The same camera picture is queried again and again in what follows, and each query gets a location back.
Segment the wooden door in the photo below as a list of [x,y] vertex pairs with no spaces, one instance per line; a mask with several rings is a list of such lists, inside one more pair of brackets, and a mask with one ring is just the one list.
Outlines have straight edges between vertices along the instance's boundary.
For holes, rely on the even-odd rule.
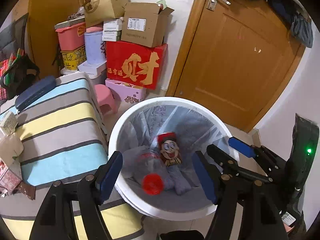
[[59,43],[54,25],[66,21],[78,8],[78,0],[29,0],[29,47],[41,78],[60,75],[57,63],[52,66]]
[[249,131],[281,94],[304,49],[266,1],[228,1],[211,11],[206,0],[175,96]]

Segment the light blue stripe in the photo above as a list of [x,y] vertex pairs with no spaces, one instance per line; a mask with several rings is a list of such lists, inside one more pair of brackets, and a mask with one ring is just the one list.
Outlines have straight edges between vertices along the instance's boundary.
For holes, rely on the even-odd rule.
[[72,177],[106,164],[108,156],[101,144],[89,144],[21,166],[23,180],[33,186]]
[[[25,109],[28,109],[31,106],[34,106],[36,104],[39,104],[45,100],[48,100],[50,98],[54,98],[58,95],[67,93],[69,91],[73,91],[79,88],[87,88],[89,89],[89,84],[88,81],[86,79],[79,79],[79,80],[75,80],[73,82],[70,82],[68,84],[62,84],[56,88],[54,88],[53,90],[51,90],[50,92],[46,93],[44,96],[40,97],[38,100],[34,101],[32,104],[30,104],[30,106],[26,107]],[[15,106],[9,108],[9,110],[11,112],[13,112],[14,114],[17,114],[17,109],[15,108]],[[3,112],[2,114],[0,114],[0,119],[4,116],[4,114],[7,111]]]

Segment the brown paper bag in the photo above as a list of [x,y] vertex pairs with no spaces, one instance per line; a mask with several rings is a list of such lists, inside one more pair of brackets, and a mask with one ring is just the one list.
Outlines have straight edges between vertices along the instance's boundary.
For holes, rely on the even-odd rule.
[[91,27],[108,19],[117,19],[124,15],[124,6],[128,0],[79,0],[85,9],[86,27]]

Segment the purple box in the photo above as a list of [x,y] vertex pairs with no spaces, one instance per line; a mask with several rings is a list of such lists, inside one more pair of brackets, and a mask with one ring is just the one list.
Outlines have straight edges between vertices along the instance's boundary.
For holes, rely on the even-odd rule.
[[128,84],[122,81],[106,79],[106,86],[110,88],[115,100],[135,104],[141,102],[146,95],[146,88]]

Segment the stack of white boxes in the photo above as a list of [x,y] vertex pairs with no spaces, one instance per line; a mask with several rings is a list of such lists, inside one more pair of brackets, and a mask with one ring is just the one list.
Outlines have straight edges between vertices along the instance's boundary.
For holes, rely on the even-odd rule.
[[123,17],[103,22],[102,41],[119,41],[121,39]]

